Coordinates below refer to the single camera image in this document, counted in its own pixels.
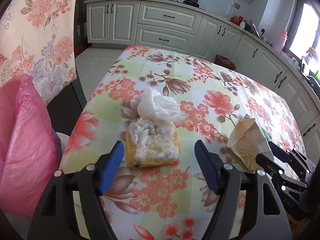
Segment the red-framed glass door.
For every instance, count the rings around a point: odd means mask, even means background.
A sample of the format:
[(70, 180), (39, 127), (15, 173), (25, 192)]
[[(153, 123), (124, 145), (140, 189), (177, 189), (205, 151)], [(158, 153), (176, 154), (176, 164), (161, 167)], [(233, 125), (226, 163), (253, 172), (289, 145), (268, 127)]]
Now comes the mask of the red-framed glass door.
[(74, 54), (79, 56), (89, 47), (87, 42), (86, 0), (76, 0), (74, 12)]

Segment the white lower kitchen cabinets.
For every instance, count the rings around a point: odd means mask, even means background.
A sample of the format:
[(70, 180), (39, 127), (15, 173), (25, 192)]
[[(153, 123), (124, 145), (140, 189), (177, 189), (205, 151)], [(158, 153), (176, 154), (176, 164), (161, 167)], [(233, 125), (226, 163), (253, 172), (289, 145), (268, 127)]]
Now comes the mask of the white lower kitchen cabinets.
[(167, 0), (86, 1), (87, 37), (96, 48), (165, 49), (213, 62), (230, 59), (241, 74), (289, 104), (306, 150), (319, 149), (319, 97), (313, 81), (285, 55), (231, 22)]

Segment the window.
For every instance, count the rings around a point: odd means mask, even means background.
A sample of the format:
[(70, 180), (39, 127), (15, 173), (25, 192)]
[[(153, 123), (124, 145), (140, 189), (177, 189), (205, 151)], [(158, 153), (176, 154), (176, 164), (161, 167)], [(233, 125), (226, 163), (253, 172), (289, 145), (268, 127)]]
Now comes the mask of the window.
[(284, 52), (301, 63), (310, 48), (319, 53), (319, 16), (308, 0), (297, 0)]

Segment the printed paper wrapper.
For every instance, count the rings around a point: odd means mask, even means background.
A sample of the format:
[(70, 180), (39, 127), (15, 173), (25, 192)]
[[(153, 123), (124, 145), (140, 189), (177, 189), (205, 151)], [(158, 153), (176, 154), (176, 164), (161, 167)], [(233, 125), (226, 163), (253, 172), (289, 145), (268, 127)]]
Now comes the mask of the printed paper wrapper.
[(274, 161), (273, 153), (255, 118), (244, 119), (235, 126), (227, 142), (230, 149), (250, 171), (261, 167), (256, 163), (257, 155), (262, 154)]

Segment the yellow pomelo peel piece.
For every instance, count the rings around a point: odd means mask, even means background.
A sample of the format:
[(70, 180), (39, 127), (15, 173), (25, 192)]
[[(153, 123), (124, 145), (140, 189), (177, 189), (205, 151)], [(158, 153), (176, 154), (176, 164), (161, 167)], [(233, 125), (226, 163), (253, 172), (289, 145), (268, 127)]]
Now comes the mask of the yellow pomelo peel piece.
[(165, 166), (181, 155), (181, 143), (173, 122), (139, 118), (125, 134), (126, 161), (136, 168)]

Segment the white paper towel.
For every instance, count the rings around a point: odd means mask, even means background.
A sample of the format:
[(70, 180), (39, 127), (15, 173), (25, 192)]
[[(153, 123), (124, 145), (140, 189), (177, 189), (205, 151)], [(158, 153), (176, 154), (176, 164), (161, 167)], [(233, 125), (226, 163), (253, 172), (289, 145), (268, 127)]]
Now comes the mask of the white paper towel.
[(174, 98), (163, 96), (152, 87), (146, 87), (140, 95), (137, 113), (142, 119), (150, 121), (182, 122), (189, 116), (189, 114), (180, 111), (180, 107)]

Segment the green zigzag cloth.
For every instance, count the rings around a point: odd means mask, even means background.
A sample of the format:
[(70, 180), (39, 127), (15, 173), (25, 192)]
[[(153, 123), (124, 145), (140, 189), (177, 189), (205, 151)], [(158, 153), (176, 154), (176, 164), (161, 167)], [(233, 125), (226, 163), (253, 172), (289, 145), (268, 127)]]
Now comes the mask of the green zigzag cloth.
[(264, 129), (262, 126), (260, 126), (260, 130), (263, 133), (264, 137), (266, 138), (266, 141), (271, 142), (272, 141), (271, 134), (266, 129)]

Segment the pink thermos flask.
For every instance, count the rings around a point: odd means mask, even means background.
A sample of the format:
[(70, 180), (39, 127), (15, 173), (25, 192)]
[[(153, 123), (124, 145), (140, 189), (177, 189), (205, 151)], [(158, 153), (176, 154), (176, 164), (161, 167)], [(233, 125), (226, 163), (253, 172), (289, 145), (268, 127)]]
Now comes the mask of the pink thermos flask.
[(279, 34), (278, 34), (278, 38), (275, 42), (275, 44), (273, 45), (274, 49), (278, 52), (281, 53), (281, 51), (283, 50), (285, 43), (287, 41), (288, 35), (287, 35), (287, 31), (286, 30), (282, 30)]

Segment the red kettle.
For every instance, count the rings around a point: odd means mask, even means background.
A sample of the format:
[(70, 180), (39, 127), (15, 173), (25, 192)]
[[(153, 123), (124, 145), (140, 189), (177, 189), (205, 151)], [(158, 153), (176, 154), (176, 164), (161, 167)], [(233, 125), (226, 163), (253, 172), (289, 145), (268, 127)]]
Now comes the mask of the red kettle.
[(243, 20), (244, 18), (242, 16), (232, 16), (230, 18), (230, 21), (236, 25), (240, 25)]

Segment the pink-lined trash bin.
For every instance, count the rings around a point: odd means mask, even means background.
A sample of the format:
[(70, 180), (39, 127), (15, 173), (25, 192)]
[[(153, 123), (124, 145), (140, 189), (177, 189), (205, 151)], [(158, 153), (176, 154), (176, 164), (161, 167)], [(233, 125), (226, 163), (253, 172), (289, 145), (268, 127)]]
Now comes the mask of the pink-lined trash bin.
[(1, 209), (32, 216), (62, 157), (46, 104), (30, 75), (1, 87)]

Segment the floral curtain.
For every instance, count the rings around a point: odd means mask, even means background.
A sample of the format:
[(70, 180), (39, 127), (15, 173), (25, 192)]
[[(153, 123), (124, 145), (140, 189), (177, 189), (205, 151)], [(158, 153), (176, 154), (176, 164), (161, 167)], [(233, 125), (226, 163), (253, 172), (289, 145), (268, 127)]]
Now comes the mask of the floral curtain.
[(76, 0), (12, 0), (1, 18), (1, 84), (28, 74), (45, 103), (76, 79)]

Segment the red floor trash bin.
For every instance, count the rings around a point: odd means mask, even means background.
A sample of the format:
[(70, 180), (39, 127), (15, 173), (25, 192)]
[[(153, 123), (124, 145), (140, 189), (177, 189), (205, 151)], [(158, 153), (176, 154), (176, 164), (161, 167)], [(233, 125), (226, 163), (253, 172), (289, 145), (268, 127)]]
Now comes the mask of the red floor trash bin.
[(235, 64), (230, 59), (221, 55), (216, 55), (214, 63), (229, 70), (236, 70)]

